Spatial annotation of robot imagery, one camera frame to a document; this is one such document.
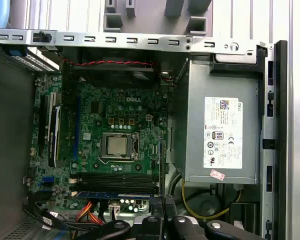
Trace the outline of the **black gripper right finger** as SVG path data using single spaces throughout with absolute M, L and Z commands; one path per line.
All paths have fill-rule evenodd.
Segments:
M 165 198 L 167 232 L 170 240 L 260 240 L 261 237 L 221 220 L 201 227 L 194 217 L 179 215 L 175 201 Z

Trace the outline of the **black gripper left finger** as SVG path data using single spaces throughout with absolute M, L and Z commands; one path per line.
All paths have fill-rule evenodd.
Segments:
M 77 240 L 162 240 L 163 201 L 150 198 L 150 214 L 137 216 L 133 225 L 123 220 L 113 220 L 76 238 Z

